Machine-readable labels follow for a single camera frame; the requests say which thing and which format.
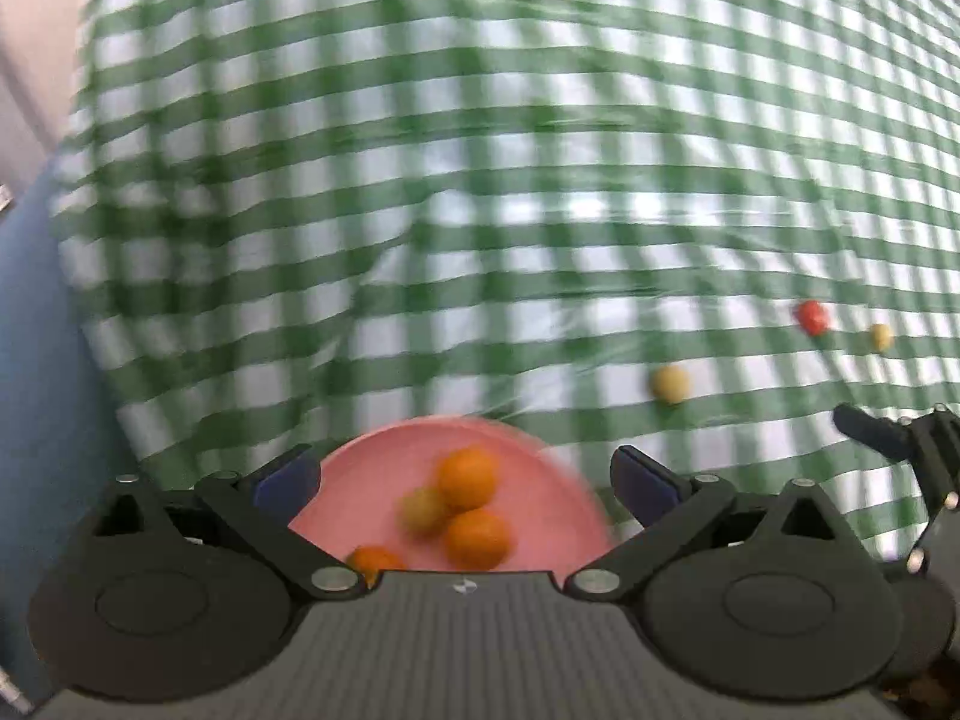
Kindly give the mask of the tan longan fruit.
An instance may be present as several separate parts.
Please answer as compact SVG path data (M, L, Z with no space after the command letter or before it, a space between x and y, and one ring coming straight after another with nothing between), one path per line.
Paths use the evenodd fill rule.
M892 349L893 342L895 341L895 333L893 333L890 325L886 323L874 323L869 333L871 333L872 348L874 348L879 355L885 355L885 353L888 353L890 349Z
M398 523L413 539L439 535L446 527L451 509L433 486L420 486L405 494L397 504Z
M692 392L690 376L680 364L656 367L649 376L649 387L654 398L665 405L679 405L690 397Z

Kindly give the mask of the orange kumquat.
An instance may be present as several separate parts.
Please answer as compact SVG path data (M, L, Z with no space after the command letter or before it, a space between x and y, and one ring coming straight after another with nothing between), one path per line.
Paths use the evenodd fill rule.
M407 562L400 554L381 544L360 544L348 554L345 562L364 578L368 587L374 587L384 572L407 569Z
M449 509L478 509L487 505L496 494L500 463L482 447L455 450L438 461L433 483Z
M462 512L443 533L444 556L462 571L487 572L508 559L514 536L506 520L488 509Z

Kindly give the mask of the red cherry tomato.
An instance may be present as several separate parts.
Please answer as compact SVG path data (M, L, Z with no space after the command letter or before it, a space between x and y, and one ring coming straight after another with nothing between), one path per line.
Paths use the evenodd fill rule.
M796 305L794 309L799 327L804 330L809 337L822 337L823 333L830 330L830 316L827 309L823 307L822 302L809 299Z

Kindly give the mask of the pink round plate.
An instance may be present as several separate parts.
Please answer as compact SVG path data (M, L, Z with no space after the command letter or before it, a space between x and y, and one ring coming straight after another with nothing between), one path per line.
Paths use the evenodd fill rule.
M550 572L612 546L596 495L542 442L478 418L418 418L353 439L319 465L291 530L355 567Z

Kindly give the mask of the green white checkered cloth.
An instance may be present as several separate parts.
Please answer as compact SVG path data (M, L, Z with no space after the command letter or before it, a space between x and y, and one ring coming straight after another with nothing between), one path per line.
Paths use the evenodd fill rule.
M62 262L158 483L482 415L926 525L832 410L958 400L958 0L85 0L75 88Z

